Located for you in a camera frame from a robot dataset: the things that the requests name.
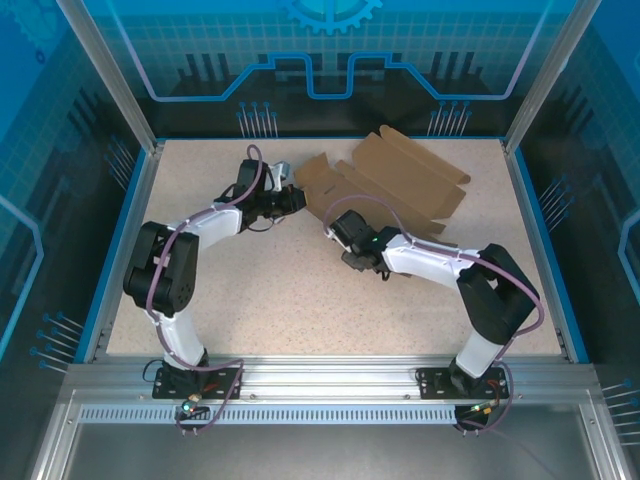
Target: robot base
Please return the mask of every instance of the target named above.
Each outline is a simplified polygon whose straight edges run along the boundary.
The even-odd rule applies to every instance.
[[[422,400],[491,400],[496,398],[496,391],[489,383],[491,380],[498,385],[500,400],[509,398],[509,388],[502,368],[489,368],[467,396],[461,395],[451,383],[451,373],[446,367],[419,368],[416,370],[416,380]]]
[[[184,400],[190,395],[200,394],[203,400],[223,400],[237,373],[238,368],[234,367],[215,372],[194,372],[162,362],[162,367],[156,372],[151,396],[162,400]],[[231,400],[240,398],[240,388],[240,385],[234,388]]]

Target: gear graphic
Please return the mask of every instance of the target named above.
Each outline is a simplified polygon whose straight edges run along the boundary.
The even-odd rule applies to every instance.
[[[20,25],[20,31],[36,48],[53,40],[58,30],[58,12],[54,0],[0,0],[0,12],[8,11]]]
[[[290,20],[298,20],[302,28],[311,27],[333,35],[336,30],[347,33],[349,27],[360,28],[362,19],[373,18],[373,9],[382,7],[381,0],[284,0]]]

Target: cable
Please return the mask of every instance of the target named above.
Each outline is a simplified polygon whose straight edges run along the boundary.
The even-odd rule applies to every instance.
[[[233,383],[229,387],[229,391],[227,392],[227,395],[225,396],[225,398],[224,398],[224,400],[222,402],[222,405],[220,405],[220,408],[219,408],[218,412],[216,413],[216,415],[214,415],[211,418],[209,423],[207,423],[206,425],[203,425],[202,427],[200,427],[199,431],[206,430],[207,428],[210,428],[216,422],[216,420],[218,420],[220,415],[222,415],[222,412],[223,412],[224,408],[226,407],[229,399],[231,398],[231,395],[233,394],[233,390],[234,390],[236,384],[240,380],[240,375],[242,374],[242,369],[244,368],[244,360],[242,358],[237,358],[237,359],[230,360],[228,362],[225,362],[225,363],[222,363],[222,364],[219,364],[219,365],[214,365],[214,366],[210,366],[210,367],[199,367],[197,365],[190,365],[188,362],[186,362],[183,359],[181,359],[180,357],[178,357],[176,355],[176,353],[171,349],[169,343],[167,342],[167,339],[164,336],[164,333],[162,332],[162,325],[161,325],[160,317],[153,310],[153,297],[154,297],[154,295],[156,293],[156,289],[158,288],[158,282],[160,281],[160,274],[162,273],[162,268],[165,265],[167,257],[169,256],[169,251],[171,250],[171,247],[173,247],[173,244],[175,243],[176,239],[178,238],[178,235],[180,235],[180,233],[187,227],[187,225],[189,225],[191,222],[195,222],[199,218],[201,218],[201,217],[203,217],[205,215],[208,215],[208,214],[210,214],[212,212],[226,210],[228,208],[231,208],[234,205],[237,205],[238,203],[242,202],[245,198],[247,198],[251,194],[251,192],[253,192],[253,190],[255,190],[256,186],[258,185],[258,182],[260,181],[260,177],[262,176],[262,169],[264,168],[264,162],[262,160],[262,152],[254,144],[251,144],[251,145],[249,145],[247,147],[247,156],[250,159],[253,159],[251,157],[251,150],[252,149],[255,150],[255,152],[257,154],[257,157],[258,157],[257,158],[257,160],[258,160],[258,171],[256,172],[256,176],[253,179],[253,182],[251,183],[251,185],[249,185],[249,188],[242,195],[240,195],[238,198],[236,198],[235,200],[232,200],[231,202],[226,203],[224,205],[218,205],[218,206],[212,206],[212,207],[209,207],[209,208],[205,208],[204,210],[202,210],[200,212],[194,213],[189,218],[184,220],[180,225],[178,225],[178,227],[169,236],[169,238],[167,239],[167,242],[165,243],[164,248],[162,249],[162,253],[160,254],[160,258],[158,260],[158,265],[156,266],[156,269],[155,269],[155,271],[153,273],[153,278],[151,279],[151,285],[149,286],[149,293],[147,294],[147,300],[146,300],[146,304],[145,304],[145,308],[147,310],[147,313],[153,319],[153,323],[154,323],[154,325],[156,327],[156,334],[158,335],[158,340],[160,341],[160,344],[162,345],[162,348],[164,348],[165,352],[167,352],[167,354],[177,364],[181,365],[182,367],[184,367],[184,368],[186,368],[188,370],[193,370],[193,371],[196,371],[196,372],[214,372],[214,371],[223,370],[225,368],[232,367],[234,365],[238,365],[238,371],[236,373],[236,376],[235,376],[235,378],[233,380]],[[176,419],[176,426],[178,428],[182,429],[182,426],[180,424],[180,420],[178,420],[178,419]]]
[[[247,227],[247,230],[249,230],[250,232],[255,232],[255,233],[268,232],[276,224],[276,222],[275,222],[275,220],[273,218],[270,218],[269,220],[271,220],[271,225],[269,225],[267,228],[251,228],[251,227]]]
[[[147,378],[146,378],[147,370],[149,369],[149,367],[151,366],[151,364],[152,364],[152,363],[154,363],[154,362],[162,362],[162,359],[160,359],[160,358],[154,358],[153,360],[149,360],[149,361],[147,362],[147,364],[144,366],[144,368],[142,369],[142,379],[143,379],[145,382],[148,382],[148,383],[154,383],[154,382],[155,382],[155,380],[147,380]]]
[[[480,432],[480,433],[482,433],[483,431],[484,432],[487,431],[486,428],[482,428],[482,424],[481,423],[474,422],[472,420],[463,420],[462,423],[466,423],[467,425],[470,425],[472,427],[478,428],[477,431]],[[492,433],[498,435],[499,437],[504,438],[508,442],[511,442],[511,443],[514,443],[514,444],[518,445],[518,447],[520,447],[525,453],[527,453],[531,457],[531,459],[533,461],[535,461],[538,465],[540,465],[540,467],[542,467],[542,469],[545,472],[547,472],[551,478],[555,478],[556,480],[560,480],[560,477],[558,475],[556,475],[556,473],[553,470],[551,470],[551,468],[538,455],[536,455],[533,452],[533,450],[531,450],[529,447],[527,447],[520,440],[518,440],[515,437],[512,437],[511,435],[507,435],[506,433],[501,432],[499,430],[492,430]]]
[[[511,275],[509,272],[507,272],[506,270],[500,268],[497,265],[494,265],[491,262],[487,262],[486,260],[479,258],[479,257],[474,257],[473,255],[469,255],[466,253],[458,253],[458,252],[452,252],[448,249],[445,248],[439,248],[436,245],[426,245],[424,243],[422,243],[421,241],[419,241],[419,239],[412,237],[411,235],[409,235],[409,233],[407,233],[407,231],[404,228],[404,225],[402,225],[402,222],[400,221],[400,217],[398,217],[398,214],[393,210],[393,207],[391,207],[391,205],[389,205],[386,201],[382,200],[381,198],[378,197],[374,197],[373,195],[366,195],[366,194],[355,194],[355,195],[348,195],[346,197],[340,198],[338,200],[336,200],[335,202],[333,202],[329,208],[327,209],[327,211],[324,214],[324,218],[322,220],[322,227],[324,229],[324,232],[326,235],[330,235],[330,231],[329,231],[329,215],[331,214],[331,212],[333,211],[333,209],[335,207],[337,207],[338,205],[340,205],[343,202],[346,202],[347,200],[357,200],[357,199],[361,199],[361,200],[371,200],[374,202],[377,202],[381,205],[384,205],[390,212],[391,215],[393,215],[393,218],[395,219],[396,223],[398,224],[398,228],[400,229],[400,232],[402,233],[402,236],[409,242],[411,243],[412,246],[415,246],[421,250],[425,250],[427,252],[432,252],[432,253],[437,253],[439,255],[445,255],[447,257],[453,257],[453,258],[461,258],[463,260],[468,260],[470,262],[473,263],[477,263],[478,265],[481,265],[495,273],[497,273],[498,275],[500,275],[502,278],[510,281],[513,285],[515,285],[517,288],[519,288],[520,290],[522,290],[522,292],[529,297],[529,299],[533,302],[533,304],[535,305],[536,309],[538,310],[538,319],[530,326],[523,328],[521,330],[518,330],[516,333],[513,334],[513,336],[511,337],[511,340],[509,340],[507,342],[507,344],[502,347],[502,350],[500,350],[500,352],[498,353],[498,355],[496,356],[497,360],[500,360],[505,352],[509,349],[509,347],[511,346],[511,344],[513,343],[513,341],[526,334],[529,332],[534,331],[535,329],[539,328],[540,325],[542,325],[542,323],[544,322],[544,317],[545,317],[545,313],[544,313],[544,307],[542,306],[542,302],[540,301],[540,299],[537,297],[537,295],[533,292],[533,290],[531,290],[529,287],[527,287],[523,282],[521,282],[520,280],[518,280],[516,277],[514,277],[513,275]]]

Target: cardboard flap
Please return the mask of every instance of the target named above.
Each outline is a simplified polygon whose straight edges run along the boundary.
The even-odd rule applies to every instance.
[[[445,226],[443,224],[436,223],[425,218],[424,215],[420,214],[420,212],[403,203],[398,197],[387,192],[380,185],[359,173],[348,163],[342,160],[339,161],[336,164],[336,170],[338,170],[338,172],[340,172],[355,186],[364,190],[367,194],[385,200],[398,214],[402,224],[409,233],[419,236],[420,238],[424,238],[429,234],[442,233],[444,231]],[[395,226],[395,220],[394,223],[389,224],[389,226]]]
[[[387,125],[380,127],[380,136],[390,145],[402,150],[451,183],[462,185],[471,181],[471,177],[467,173]]]
[[[321,153],[308,161],[304,165],[297,168],[293,172],[296,184],[299,188],[304,189],[306,186],[314,183],[316,179],[326,172],[330,172],[329,160],[326,153]]]
[[[430,219],[448,218],[464,190],[375,133],[353,150],[356,170]]]

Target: blue printed backdrop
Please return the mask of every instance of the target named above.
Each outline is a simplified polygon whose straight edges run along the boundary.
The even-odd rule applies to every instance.
[[[640,5],[603,0],[522,151],[592,361],[640,381]]]
[[[500,135],[574,2],[476,3],[88,7],[160,135],[253,134],[241,108],[252,101],[277,109],[281,135],[363,134],[380,123],[423,135]],[[255,127],[257,136],[276,134]]]
[[[0,46],[0,476],[17,479],[75,350],[43,315],[82,329],[139,147],[54,0],[0,0]]]

